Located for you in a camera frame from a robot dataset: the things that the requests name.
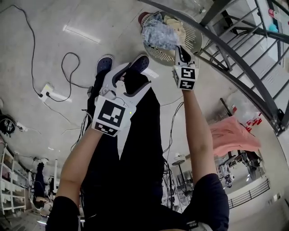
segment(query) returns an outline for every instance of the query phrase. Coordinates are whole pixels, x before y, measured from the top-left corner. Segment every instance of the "power cable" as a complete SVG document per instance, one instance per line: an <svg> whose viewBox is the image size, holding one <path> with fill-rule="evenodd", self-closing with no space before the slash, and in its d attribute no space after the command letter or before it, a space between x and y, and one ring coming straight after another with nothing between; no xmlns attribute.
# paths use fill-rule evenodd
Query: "power cable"
<svg viewBox="0 0 289 231"><path fill-rule="evenodd" d="M172 198L173 198L173 196L172 196L172 171L171 171L171 169L170 169L170 167L169 167L169 165L168 165L168 162L166 161L165 158L164 158L164 164L165 164L165 166L166 166L166 168L167 168L167 173L166 173L166 175L168 174L167 182L165 182L165 184L166 184L167 190L168 190L168 181L169 181L169 183L170 183L170 184L169 184L170 196L171 196L171 201L170 201L171 206L170 206L170 209L173 209L173 201L172 201Z"/></svg>
<svg viewBox="0 0 289 231"><path fill-rule="evenodd" d="M81 136L82 136L83 133L84 133L85 122L86 122L86 118L87 118L87 117L88 117L88 114L85 115L84 120L83 120L82 123L81 123L80 134L79 134L79 136L78 136L77 141L71 146L71 148L70 148L70 151L71 151L71 152L72 152L72 148L79 142Z"/></svg>
<svg viewBox="0 0 289 231"><path fill-rule="evenodd" d="M171 105L171 104L177 102L179 99L181 99L181 98L183 98L183 97L184 97L184 96L181 96L181 97L179 97L178 99L176 99L175 101L173 101L173 102L171 102L171 103L167 103L167 104L161 105L160 107L163 107L163 106L169 106L169 105Z"/></svg>
<svg viewBox="0 0 289 231"><path fill-rule="evenodd" d="M168 207L168 185L167 185L167 182L166 182L166 180L164 179L164 177L163 177L163 181L164 181L164 183L165 183L165 185L166 185L166 188L167 188L167 207Z"/></svg>
<svg viewBox="0 0 289 231"><path fill-rule="evenodd" d="M65 73L65 71L64 71L64 69L63 69L63 62L64 62L64 60L65 60L65 58L66 58L67 55L74 55L74 56L77 58L77 60L78 60L78 64L77 64L76 68L74 68L74 70L70 73L69 79L67 78L67 75L66 75L66 73ZM71 96L71 91L72 91L71 85L75 85L75 86L77 86L77 87L79 87L79 88L84 88L84 89L88 89L88 88L89 88L89 87L80 86L80 85L78 85L78 84L75 84L75 83L71 82L72 74L78 69L79 65L80 65L80 57L79 57L77 54L75 54L75 53L73 53L73 52L68 52L68 53L65 54L65 56L63 57L62 62L61 62L61 69L62 69L62 73L63 73L64 76L65 76L66 81L69 82L69 88L70 88L69 96L68 96L66 99L64 99L64 100L56 100L56 99L53 99L53 98L49 95L49 92L47 92L46 95L47 95L50 99L52 99L52 100L55 101L55 102L64 102L64 101L68 100L68 99L70 98L70 96Z"/></svg>
<svg viewBox="0 0 289 231"><path fill-rule="evenodd" d="M16 5L11 5L11 6L8 6L6 9L2 10L2 11L0 12L0 14L3 13L4 11L8 10L10 7L15 7L16 9L18 9L18 10L20 10L20 11L23 12L23 14L24 14L24 16L25 16L25 19L26 19L26 22L27 22L27 25L29 26L29 29L30 29L31 32L32 32L32 35L33 35L33 52L32 52L32 59L31 59L32 87L33 87L33 90L35 91L35 93L36 93L39 97L43 97L43 95L42 95L42 94L39 94L39 93L36 91L35 87L34 87L34 76L33 76L33 61L34 61L34 53L35 53L35 34L34 34L34 31L33 31L32 27L31 27L31 25L30 25L30 22L29 22L28 19L27 19L27 14L26 14L25 10L23 10L22 8L20 8L20 7L16 6Z"/></svg>
<svg viewBox="0 0 289 231"><path fill-rule="evenodd" d="M78 127L78 125L72 123L69 119L67 119L67 118L66 118L64 115L62 115L59 111L56 111L56 110L52 109L52 108L49 107L45 102L43 102L43 104L44 104L46 107L48 107L50 110L52 110L52 111L56 112L57 114L61 115L61 116L62 116L68 123L70 123L71 125L75 125L75 126Z"/></svg>
<svg viewBox="0 0 289 231"><path fill-rule="evenodd" d="M173 117L172 117L172 125L171 125L171 131L170 131L170 139L169 139L169 142L168 142L169 145L168 145L168 147L163 151L163 154L164 154L166 151L168 151L168 155L169 155L169 150L170 150L171 145L172 145L172 129L173 129L173 124L174 124L174 121L175 121L176 114L177 114L177 112L179 111L179 109L182 107L183 104L184 104L184 102L181 102L181 103L177 106L177 109L176 109L176 111L175 111L175 113L174 113L174 115L173 115Z"/></svg>
<svg viewBox="0 0 289 231"><path fill-rule="evenodd" d="M16 5L10 5L10 6L8 6L7 8L5 8L4 10L0 11L0 14L3 13L3 12L5 12L6 10L8 10L8 9L11 8L11 7L15 7L16 9L20 10L21 12L23 12L23 14L24 14L24 16L25 16L25 19L26 19L26 22L27 22L27 25L29 26L29 29L30 29L31 32L32 32L32 36L33 36L33 52L32 52L32 58L31 58L32 87L33 87L33 90L35 91L35 93L36 93L40 98L42 98L43 95L42 95L41 93L38 93L38 92L36 91L35 87L34 87L33 62L34 62L34 54L35 54L35 33L34 33L32 27L31 27L31 25L30 25L30 22L28 21L27 13L26 13L26 11L25 11L24 9L22 9L22 8L16 6ZM64 62L65 57L66 57L67 55L69 55L69 54L74 55L74 56L78 59L78 64L77 64L76 68L71 72L70 78L68 79L67 76L66 76L66 73L65 73L65 71L64 71L64 69L63 69L63 62ZM78 85L78 84L75 84L75 83L71 82L72 74L78 69L79 65L80 65L80 58L79 58L79 56L78 56L77 54L75 54L75 53L73 53L73 52L68 52L68 53L66 53L66 54L64 55L64 57L63 57L63 59L62 59L62 62L61 62L61 69L62 69L62 72L63 72L63 74L64 74L64 76L65 76L65 79L69 82L70 93L69 93L69 96L68 96L66 99L64 99L64 100L56 100L56 99L53 99L53 98L49 95L49 93L47 92L46 95L47 95L50 99L52 99L52 100L54 100L54 101L56 101L56 102L64 102L64 101L66 101L66 100L69 99L69 97L71 96L71 85L75 85L75 86L77 86L77 87L79 87L79 88L85 88L85 89L88 89L88 88L89 88L89 87L80 86L80 85Z"/></svg>

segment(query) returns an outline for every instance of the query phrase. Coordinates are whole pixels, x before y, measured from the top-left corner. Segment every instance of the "metal railing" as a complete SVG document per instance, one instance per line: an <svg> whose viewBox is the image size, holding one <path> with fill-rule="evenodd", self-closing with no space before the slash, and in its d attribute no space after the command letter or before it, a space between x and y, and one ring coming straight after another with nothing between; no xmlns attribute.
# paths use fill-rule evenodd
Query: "metal railing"
<svg viewBox="0 0 289 231"><path fill-rule="evenodd" d="M257 187L253 188L252 190L249 190L242 195L239 195L235 198L232 198L229 200L229 208L235 208L237 206L240 206L250 200L253 200L257 196L260 196L264 192L268 191L270 189L269 180L267 179L262 184L258 185Z"/></svg>
<svg viewBox="0 0 289 231"><path fill-rule="evenodd" d="M232 6L233 4L237 3L240 0L217 0L215 1L200 23L197 23L195 20L188 17L187 15L177 10L171 9L165 5L158 4L151 0L139 0L139 1L147 3L154 7L157 7L167 12L170 15L174 15L179 20L190 24L192 27L202 32L210 40L210 42L205 47L203 47L200 52L197 52L194 55L197 56L200 60L209 64L216 71L222 74L227 80L229 80L232 84L234 84L235 87L237 87L237 89L239 89L254 104L254 106L263 114L263 116L270 123L271 127L273 128L277 136L280 135L282 132L284 132L286 129L288 129L289 127L289 104L287 105L287 108L283 112L281 109L277 107L275 103L275 99L288 86L289 80L284 84L284 86L280 88L280 90L274 96L270 95L268 89L266 89L262 81L266 79L268 75L272 72L272 70L277 67L280 61L285 57L286 52L288 52L289 50L286 49L283 54L279 54L279 58L276 64L274 64L272 68L265 75L261 77L256 75L256 73L252 70L252 66L256 62L260 61L262 57L264 57L264 55L269 51L271 46L251 66L243 59L250 52L252 52L254 47L260 44L260 42L263 39L265 39L265 37L270 37L270 38L275 39L279 47L280 47L281 42L289 44L289 35L282 34L279 32L267 31L264 25L264 20L263 20L257 0L254 0L256 7L252 9L250 12L245 13L243 17L237 18L231 15L226 16L227 19L230 18L231 20L234 20L235 22L229 25L229 27L225 29L225 31L222 34L219 34L219 35L216 34L213 26L219 23L221 20L213 24L212 23L213 19L218 14L224 12L229 6ZM261 19L261 23L258 25L254 25L246 21L247 17L249 15L252 15L255 12L258 12L258 15L260 16L260 19ZM222 36L232 31L232 29L236 29L238 31L241 30L242 32L236 35L229 42L223 41ZM246 54L244 54L241 57L237 53L237 50L241 48L242 46L244 46L244 44L251 37L256 36L256 35L261 37L260 40L251 49L249 49L246 52ZM241 40L238 41L238 45L236 45L235 47L230 46L230 44L232 44L232 41L239 39L239 38ZM215 52L213 55L210 54L210 52L208 51L208 48L210 48L211 46L214 46L217 50L217 52ZM233 64L230 63L228 58L233 60ZM243 71L243 74L241 75L246 75L250 79L250 81L253 83L254 86L252 88L248 87L246 84L244 84L240 80L241 78L240 75L234 76L233 74L231 74L233 67L236 65L239 66L239 68ZM259 92L260 96L253 91L255 88Z"/></svg>

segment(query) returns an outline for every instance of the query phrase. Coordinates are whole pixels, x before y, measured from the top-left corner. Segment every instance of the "white cable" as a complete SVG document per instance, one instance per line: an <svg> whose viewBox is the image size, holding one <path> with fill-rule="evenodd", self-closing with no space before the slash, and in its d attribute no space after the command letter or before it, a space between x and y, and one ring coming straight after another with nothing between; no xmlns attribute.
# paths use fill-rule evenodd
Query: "white cable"
<svg viewBox="0 0 289 231"><path fill-rule="evenodd" d="M91 122L93 121L92 116L86 111L86 114L89 116L89 118L91 119Z"/></svg>
<svg viewBox="0 0 289 231"><path fill-rule="evenodd" d="M80 130L80 128L73 128L73 129L66 129L61 135L63 135L67 131L75 131L75 130Z"/></svg>
<svg viewBox="0 0 289 231"><path fill-rule="evenodd" d="M160 107L163 107L163 106L169 106L169 105L171 105L171 104L177 102L179 99L181 99L181 98L183 98L183 97L184 97L184 96L181 96L181 97L179 97L177 100L175 100L174 102L171 102L171 103L168 103L168 104L161 105Z"/></svg>
<svg viewBox="0 0 289 231"><path fill-rule="evenodd" d="M36 131L37 133L39 133L40 135L42 135L41 132L39 132L38 130L36 130L36 129L34 129L34 128L28 128L28 127L25 127L25 128L27 128L28 130Z"/></svg>
<svg viewBox="0 0 289 231"><path fill-rule="evenodd" d="M68 123L70 123L71 125L77 126L76 124L71 123L71 121L70 121L69 119L67 119L64 115L62 115L60 112L58 112L58 111L52 109L51 107L49 107L45 102L43 102L43 104L44 104L46 107L48 107L50 110L52 110L52 111L58 113L59 115L61 115L61 116L62 116Z"/></svg>

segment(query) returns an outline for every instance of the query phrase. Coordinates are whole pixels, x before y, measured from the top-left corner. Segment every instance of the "shoe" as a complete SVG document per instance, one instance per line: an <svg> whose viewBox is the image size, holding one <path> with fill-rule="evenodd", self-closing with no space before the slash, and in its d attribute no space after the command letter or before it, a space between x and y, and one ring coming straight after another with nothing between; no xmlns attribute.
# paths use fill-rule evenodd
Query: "shoe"
<svg viewBox="0 0 289 231"><path fill-rule="evenodd" d="M111 55L105 55L100 58L97 64L97 74L103 70L111 70L113 64L113 57Z"/></svg>
<svg viewBox="0 0 289 231"><path fill-rule="evenodd" d="M43 164L46 164L48 162L48 159L47 158L41 158L40 160Z"/></svg>
<svg viewBox="0 0 289 231"><path fill-rule="evenodd" d="M147 54L139 55L131 64L130 70L142 73L149 66L149 57Z"/></svg>

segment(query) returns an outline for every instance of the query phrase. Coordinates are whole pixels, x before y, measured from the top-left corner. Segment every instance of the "person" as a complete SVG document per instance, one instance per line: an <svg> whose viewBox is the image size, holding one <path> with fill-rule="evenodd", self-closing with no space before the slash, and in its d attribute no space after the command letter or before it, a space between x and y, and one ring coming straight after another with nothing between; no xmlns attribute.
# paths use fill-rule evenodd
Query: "person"
<svg viewBox="0 0 289 231"><path fill-rule="evenodd" d="M97 76L88 113L94 115L94 99L112 57L104 56ZM134 93L148 82L141 74L149 65L140 55L121 79L126 92ZM84 230L190 230L188 223L202 222L214 231L228 229L228 197L216 174L212 135L193 91L183 91L186 134L191 154L193 197L180 214L161 204L164 157L160 132L160 104L152 88L137 105L119 159L117 137L87 126L63 166L60 185L46 230L76 231L80 226L79 192L83 198Z"/></svg>
<svg viewBox="0 0 289 231"><path fill-rule="evenodd" d="M34 194L33 194L33 204L37 210L44 208L45 203L47 203L47 198L45 197L45 183L43 179L43 168L48 160L42 158L37 166L37 173L34 181Z"/></svg>

